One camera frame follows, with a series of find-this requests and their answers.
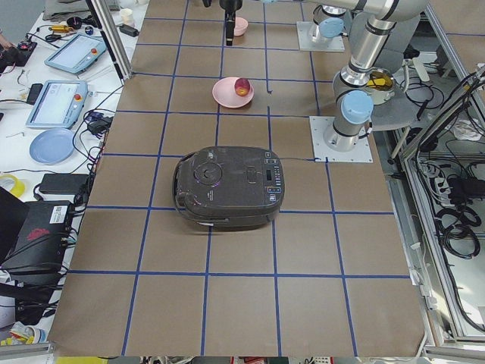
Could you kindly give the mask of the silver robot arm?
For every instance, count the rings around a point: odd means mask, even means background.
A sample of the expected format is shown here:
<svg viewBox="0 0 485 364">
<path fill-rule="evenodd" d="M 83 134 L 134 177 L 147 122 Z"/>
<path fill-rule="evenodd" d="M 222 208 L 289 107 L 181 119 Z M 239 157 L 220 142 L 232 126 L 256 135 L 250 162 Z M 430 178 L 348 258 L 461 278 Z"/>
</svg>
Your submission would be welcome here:
<svg viewBox="0 0 485 364">
<path fill-rule="evenodd" d="M 318 5 L 363 11 L 370 15 L 361 29 L 348 64 L 333 79 L 336 116 L 324 132 L 324 142 L 337 152 L 354 148 L 359 133 L 371 119 L 374 103 L 364 91 L 371 68 L 398 22 L 411 20 L 427 1 L 317 1 Z"/>
</svg>

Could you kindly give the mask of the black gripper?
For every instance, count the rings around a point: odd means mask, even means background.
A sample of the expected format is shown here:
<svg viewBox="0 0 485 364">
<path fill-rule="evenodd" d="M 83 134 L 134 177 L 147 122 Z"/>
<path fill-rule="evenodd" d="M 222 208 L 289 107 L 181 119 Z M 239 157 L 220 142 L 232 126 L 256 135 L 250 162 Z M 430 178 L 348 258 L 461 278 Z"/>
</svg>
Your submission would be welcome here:
<svg viewBox="0 0 485 364">
<path fill-rule="evenodd" d="M 212 0 L 202 0 L 203 5 L 209 8 Z M 219 6 L 225 10 L 225 39 L 226 45 L 232 46 L 234 38 L 234 29 L 236 26 L 236 13 L 243 6 L 242 0 L 219 0 Z"/>
</svg>

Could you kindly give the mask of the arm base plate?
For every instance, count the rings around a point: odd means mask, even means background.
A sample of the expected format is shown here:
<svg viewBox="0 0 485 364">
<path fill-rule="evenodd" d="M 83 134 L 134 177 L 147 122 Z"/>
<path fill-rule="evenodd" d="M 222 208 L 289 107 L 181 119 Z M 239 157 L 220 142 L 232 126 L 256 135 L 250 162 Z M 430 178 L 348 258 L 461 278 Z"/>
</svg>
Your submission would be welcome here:
<svg viewBox="0 0 485 364">
<path fill-rule="evenodd" d="M 309 117 L 315 161 L 372 163 L 366 130 L 362 127 L 356 136 L 342 136 L 334 130 L 333 120 L 334 117 Z"/>
<path fill-rule="evenodd" d="M 296 23 L 299 49 L 309 52 L 344 52 L 345 46 L 341 33 L 344 22 L 327 18 L 321 23 L 298 21 Z"/>
</svg>

